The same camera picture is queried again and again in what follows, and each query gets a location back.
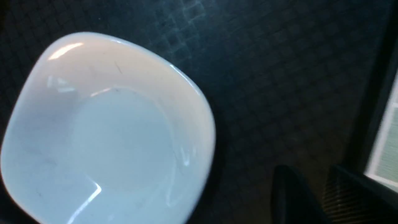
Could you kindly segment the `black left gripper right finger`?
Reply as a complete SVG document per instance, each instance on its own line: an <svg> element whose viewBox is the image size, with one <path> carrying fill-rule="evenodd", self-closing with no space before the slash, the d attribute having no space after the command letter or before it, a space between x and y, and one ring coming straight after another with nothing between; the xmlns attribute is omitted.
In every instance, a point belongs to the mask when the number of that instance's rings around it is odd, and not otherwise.
<svg viewBox="0 0 398 224"><path fill-rule="evenodd" d="M397 193L340 165L330 167L322 209L333 224L396 224Z"/></svg>

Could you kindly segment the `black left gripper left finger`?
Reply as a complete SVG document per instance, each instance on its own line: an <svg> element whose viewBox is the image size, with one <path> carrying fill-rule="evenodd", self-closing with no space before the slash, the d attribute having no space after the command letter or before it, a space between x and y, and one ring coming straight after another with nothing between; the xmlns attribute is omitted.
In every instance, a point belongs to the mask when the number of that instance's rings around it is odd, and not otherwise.
<svg viewBox="0 0 398 224"><path fill-rule="evenodd" d="M329 224L304 176L294 167L278 165L271 189L273 224Z"/></svg>

